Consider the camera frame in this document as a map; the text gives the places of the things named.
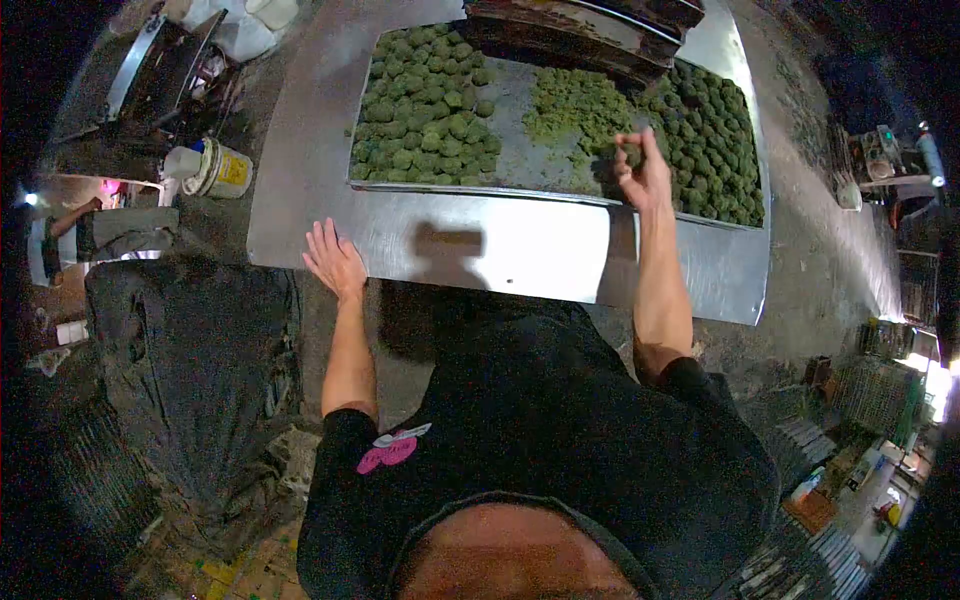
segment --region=bucket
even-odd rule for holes
[[[212,137],[204,138],[200,171],[183,180],[188,196],[240,198],[253,180],[253,161]]]
[[[178,146],[163,159],[163,177],[175,180],[185,180],[200,172],[204,155],[196,150]]]
[[[247,0],[244,7],[271,30],[286,27],[297,16],[297,0]]]

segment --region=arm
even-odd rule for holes
[[[99,198],[94,198],[70,214],[60,217],[50,225],[50,237],[54,238],[55,240],[60,238],[77,223],[78,219],[83,217],[88,212],[100,210],[102,205],[103,203],[100,202]]]
[[[303,254],[307,268],[337,295],[337,321],[326,365],[321,414],[351,408],[378,420],[373,357],[363,324],[364,284],[367,270],[353,244],[337,239],[333,221],[313,224],[306,234],[310,253]]]
[[[640,275],[634,299],[637,371],[656,379],[672,361],[690,356],[693,313],[677,253],[677,221],[670,203],[670,168],[653,130],[618,134],[616,175],[640,213]],[[624,144],[639,144],[646,160],[639,173],[627,164]]]

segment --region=table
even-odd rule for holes
[[[696,317],[756,324],[770,259],[770,177],[740,35],[723,0],[687,32],[678,57],[733,79],[746,96],[766,218],[752,231],[678,222]],[[627,306],[637,279],[638,215],[516,198],[354,190],[349,137],[370,54],[386,30],[465,18],[460,0],[327,0],[291,62],[257,165],[251,263],[304,268],[303,233],[332,217],[373,277]]]

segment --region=hand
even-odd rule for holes
[[[648,127],[643,133],[629,135],[618,133],[613,137],[613,143],[616,144],[613,173],[620,184],[620,189],[627,196],[627,201],[639,212],[662,206],[672,210],[670,167],[663,160],[660,148],[657,147],[654,131]],[[627,164],[627,153],[623,151],[624,144],[638,144],[643,149],[646,160],[638,173],[635,173],[634,169]]]
[[[306,268],[333,290],[340,302],[363,299],[367,269],[353,244],[337,239],[333,219],[327,218],[322,227],[315,221],[313,231],[306,232],[306,244],[310,247],[310,253],[303,253]]]

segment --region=fingers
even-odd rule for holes
[[[657,138],[654,136],[654,131],[649,127],[645,129],[640,136],[640,146],[643,147],[643,154],[647,158],[663,160],[660,148],[657,147]]]
[[[313,231],[306,233],[306,245],[310,248],[310,255],[314,262],[321,264],[324,262],[326,247],[324,246],[324,231],[320,228],[320,223],[315,221]]]
[[[613,137],[613,143],[617,146],[624,144],[639,144],[641,133],[618,133]]]
[[[310,254],[302,252],[303,262],[306,264],[307,270],[310,271],[313,275],[317,276],[318,279],[323,279],[320,275],[320,267],[313,261],[313,258],[310,257]]]
[[[337,231],[333,227],[333,219],[329,217],[324,223],[324,245],[328,256],[334,256],[340,252],[340,246],[337,245]]]

